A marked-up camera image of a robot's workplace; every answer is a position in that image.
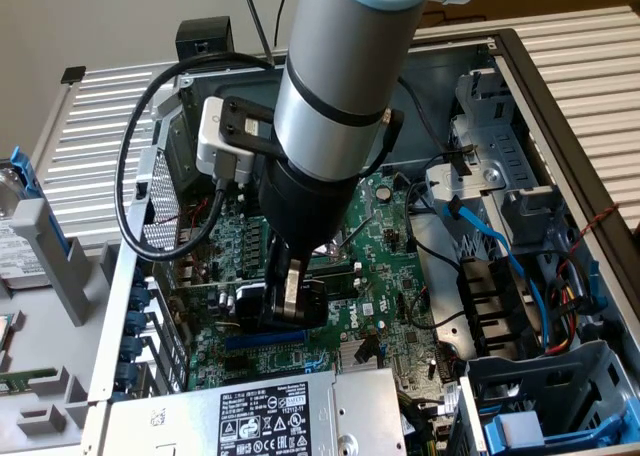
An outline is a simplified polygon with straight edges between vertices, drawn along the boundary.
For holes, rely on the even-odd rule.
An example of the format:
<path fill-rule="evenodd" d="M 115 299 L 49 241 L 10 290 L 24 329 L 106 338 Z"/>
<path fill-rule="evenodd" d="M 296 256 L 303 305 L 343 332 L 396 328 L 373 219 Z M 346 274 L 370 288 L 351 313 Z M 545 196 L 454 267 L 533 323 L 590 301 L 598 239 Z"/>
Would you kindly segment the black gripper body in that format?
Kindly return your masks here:
<path fill-rule="evenodd" d="M 337 233 L 359 178 L 325 182 L 284 160 L 266 158 L 258 200 L 269 225 L 290 257 L 306 265 L 313 250 Z"/>

